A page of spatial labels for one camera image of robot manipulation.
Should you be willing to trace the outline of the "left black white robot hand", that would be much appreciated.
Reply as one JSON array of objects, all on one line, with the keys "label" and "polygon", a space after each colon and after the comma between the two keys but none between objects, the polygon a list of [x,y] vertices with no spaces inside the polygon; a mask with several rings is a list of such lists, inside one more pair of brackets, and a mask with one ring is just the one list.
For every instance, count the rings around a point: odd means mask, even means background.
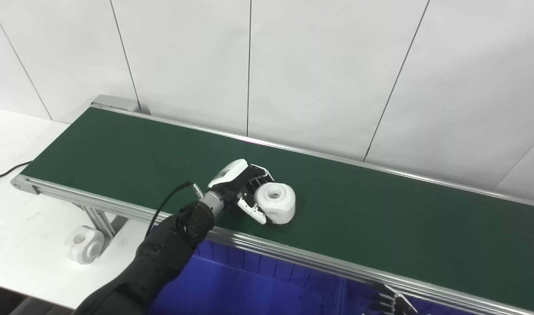
[{"label": "left black white robot hand", "polygon": [[271,225],[272,220],[255,201],[255,194],[261,186],[273,182],[273,177],[264,167],[237,159],[217,173],[199,201],[207,205],[215,217],[223,209],[237,206],[260,224]]}]

